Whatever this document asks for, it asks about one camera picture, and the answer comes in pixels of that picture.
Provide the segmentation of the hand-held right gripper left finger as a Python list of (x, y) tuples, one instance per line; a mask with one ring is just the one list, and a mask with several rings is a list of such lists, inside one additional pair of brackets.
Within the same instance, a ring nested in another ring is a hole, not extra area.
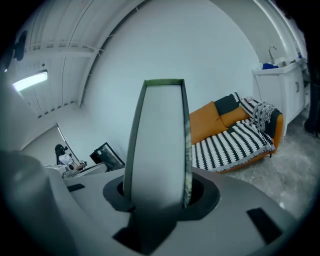
[(57, 171), (48, 177), (59, 212), (74, 240), (78, 256), (136, 256), (113, 239), (129, 221), (128, 212), (115, 210), (103, 196), (104, 186), (124, 170), (63, 179)]

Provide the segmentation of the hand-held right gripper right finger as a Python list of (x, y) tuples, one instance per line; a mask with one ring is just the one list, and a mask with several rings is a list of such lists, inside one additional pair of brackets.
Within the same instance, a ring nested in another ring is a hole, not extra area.
[[(193, 172), (217, 186), (218, 204), (200, 220), (179, 221), (155, 250), (156, 256), (270, 255), (297, 224), (288, 211), (254, 185), (199, 168), (194, 168)], [(280, 235), (271, 243), (264, 241), (248, 215), (253, 209), (262, 209), (279, 228)]]

